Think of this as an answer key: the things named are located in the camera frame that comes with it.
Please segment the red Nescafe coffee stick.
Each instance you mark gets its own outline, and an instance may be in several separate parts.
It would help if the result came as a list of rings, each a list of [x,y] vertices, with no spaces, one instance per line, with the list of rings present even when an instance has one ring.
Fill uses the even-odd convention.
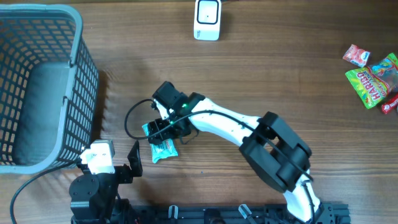
[[[398,94],[394,95],[390,100],[382,104],[381,111],[384,114],[390,113],[394,108],[397,107],[397,101],[398,101]]]

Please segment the red white snack packet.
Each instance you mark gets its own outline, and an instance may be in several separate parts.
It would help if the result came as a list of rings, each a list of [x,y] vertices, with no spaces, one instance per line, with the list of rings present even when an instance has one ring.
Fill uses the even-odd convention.
[[[349,49],[345,52],[343,60],[359,67],[364,67],[367,64],[370,55],[371,53],[369,51],[361,49],[357,45],[351,44]]]

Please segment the teal tissue pack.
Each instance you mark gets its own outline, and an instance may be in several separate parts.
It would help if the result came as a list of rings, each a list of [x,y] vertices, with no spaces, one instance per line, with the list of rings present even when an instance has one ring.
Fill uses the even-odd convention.
[[[161,121],[153,121],[142,126],[146,136],[155,134],[165,127],[166,124],[162,124]],[[168,131],[163,131],[156,136],[148,138],[148,143],[151,149],[152,162],[154,164],[161,159],[178,156],[178,151],[175,148],[173,140],[169,137]]]

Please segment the green Haribo gummy bag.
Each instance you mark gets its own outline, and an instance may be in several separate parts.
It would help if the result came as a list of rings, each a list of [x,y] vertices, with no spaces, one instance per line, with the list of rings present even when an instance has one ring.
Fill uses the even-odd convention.
[[[345,73],[366,109],[371,109],[397,91],[397,56],[389,54],[380,62]]]

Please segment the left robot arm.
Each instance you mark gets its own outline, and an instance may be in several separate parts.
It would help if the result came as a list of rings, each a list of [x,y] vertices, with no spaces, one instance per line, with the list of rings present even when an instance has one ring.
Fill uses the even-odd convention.
[[[118,188],[142,176],[139,142],[127,155],[129,164],[115,166],[112,140],[95,140],[83,150],[78,168],[83,174],[70,185],[72,223],[139,223],[130,201],[121,198]]]

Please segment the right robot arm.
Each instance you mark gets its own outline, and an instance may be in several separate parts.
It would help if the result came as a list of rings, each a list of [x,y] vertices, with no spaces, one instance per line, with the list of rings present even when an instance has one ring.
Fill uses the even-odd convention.
[[[315,221],[320,200],[310,176],[312,151],[277,114],[247,116],[218,106],[209,98],[178,91],[164,82],[152,95],[160,118],[149,124],[149,142],[182,139],[192,131],[215,134],[238,146],[257,176],[283,194],[287,211],[298,221]]]

